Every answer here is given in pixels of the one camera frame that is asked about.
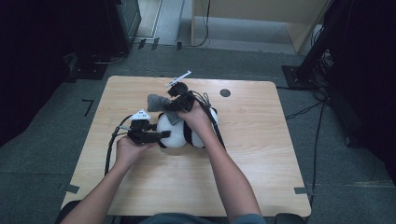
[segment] white plastic part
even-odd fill
[[[146,113],[144,109],[141,109],[139,112],[132,115],[129,119],[138,120],[138,119],[151,119],[151,116]]]
[[[171,82],[169,82],[168,84],[165,84],[165,87],[171,87],[171,86],[177,84],[182,78],[188,76],[189,74],[191,74],[191,71],[190,71],[190,70],[187,71],[187,73],[184,74],[184,75],[181,76],[181,77],[175,77]]]

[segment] black tape mark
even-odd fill
[[[294,188],[295,194],[306,194],[306,188]]]
[[[158,42],[160,42],[160,38],[159,37],[154,39],[154,43],[152,43],[151,50],[155,50],[155,49],[158,48]]]
[[[145,47],[146,44],[146,39],[142,39],[139,43],[139,49],[142,49],[143,47]]]
[[[87,117],[88,113],[90,113],[91,107],[93,105],[93,100],[86,100],[86,99],[82,99],[82,102],[91,102],[90,106],[88,106],[87,112],[85,112],[84,117]]]
[[[176,50],[177,50],[177,51],[181,50],[181,46],[182,46],[182,43],[181,43],[181,42],[177,42],[177,48],[176,48]]]
[[[70,193],[78,193],[79,187],[74,186],[74,185],[67,185],[66,189],[64,191],[70,192]]]
[[[78,193],[79,187],[70,184],[61,184],[61,186],[59,186],[59,190],[70,193]]]

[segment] sleeve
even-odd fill
[[[266,224],[264,218],[257,214],[247,214],[235,218],[231,224]]]

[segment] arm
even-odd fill
[[[108,208],[128,170],[143,151],[155,144],[136,146],[128,137],[117,142],[117,158],[103,180],[62,221],[62,223],[103,223]]]
[[[213,174],[219,191],[219,196],[230,220],[246,214],[262,216],[253,189],[247,178],[224,150],[212,124],[204,110],[195,102],[191,112],[180,112],[179,116],[186,120],[204,142]]]

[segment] metal stand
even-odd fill
[[[107,69],[105,63],[94,63],[92,59],[78,58],[67,82],[76,82],[76,79],[96,79],[101,80]]]
[[[283,75],[285,76],[286,82],[291,89],[301,90],[313,90],[317,89],[318,86],[310,82],[309,79],[298,78],[297,71],[298,66],[286,66],[282,65]]]
[[[305,60],[300,66],[282,66],[283,74],[291,89],[318,88],[309,81],[313,71],[312,68],[324,53],[326,43],[332,38],[332,32],[335,25],[339,22],[342,14],[347,11],[348,7],[350,7],[350,4],[351,0],[346,0],[342,1],[337,6],[332,17],[327,22],[326,27],[323,29],[323,32],[319,35],[318,40],[315,42],[314,46],[309,51],[308,55],[306,55]]]

